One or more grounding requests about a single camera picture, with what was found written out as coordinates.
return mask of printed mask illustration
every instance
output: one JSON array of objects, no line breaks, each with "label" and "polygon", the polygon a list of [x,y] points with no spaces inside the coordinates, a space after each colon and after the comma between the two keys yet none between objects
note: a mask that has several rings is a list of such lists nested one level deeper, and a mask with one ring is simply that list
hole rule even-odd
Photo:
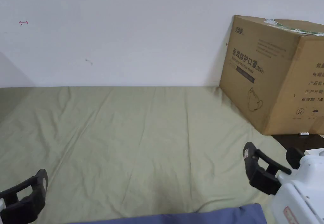
[{"label": "printed mask illustration", "polygon": [[247,93],[247,106],[248,110],[254,112],[262,107],[263,101],[259,99],[258,95],[255,93],[253,87]]}]

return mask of white wall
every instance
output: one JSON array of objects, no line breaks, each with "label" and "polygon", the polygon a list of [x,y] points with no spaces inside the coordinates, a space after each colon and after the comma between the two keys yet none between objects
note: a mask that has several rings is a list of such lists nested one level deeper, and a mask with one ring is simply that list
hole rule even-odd
[{"label": "white wall", "polygon": [[234,14],[324,23],[323,3],[0,0],[0,86],[217,85]]}]

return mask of blue fabric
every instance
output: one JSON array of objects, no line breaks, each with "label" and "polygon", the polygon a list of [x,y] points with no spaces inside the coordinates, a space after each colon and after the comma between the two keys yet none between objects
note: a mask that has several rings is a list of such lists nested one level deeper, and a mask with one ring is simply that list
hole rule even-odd
[{"label": "blue fabric", "polygon": [[151,215],[108,221],[77,222],[74,224],[267,224],[259,204],[226,208],[206,213]]}]

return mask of dark wooden surface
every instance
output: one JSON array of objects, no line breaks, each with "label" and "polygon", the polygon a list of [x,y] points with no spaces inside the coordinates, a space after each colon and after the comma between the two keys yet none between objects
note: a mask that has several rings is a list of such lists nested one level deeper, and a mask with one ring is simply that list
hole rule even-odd
[{"label": "dark wooden surface", "polygon": [[324,148],[324,138],[318,134],[297,135],[297,134],[279,134],[273,135],[283,147],[295,147],[305,152],[309,149]]}]

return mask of cardboard box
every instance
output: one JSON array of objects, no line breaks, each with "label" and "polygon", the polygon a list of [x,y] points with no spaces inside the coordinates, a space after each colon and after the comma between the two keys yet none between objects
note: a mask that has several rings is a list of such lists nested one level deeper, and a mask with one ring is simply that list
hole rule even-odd
[{"label": "cardboard box", "polygon": [[324,26],[235,16],[220,87],[262,134],[324,134]]}]

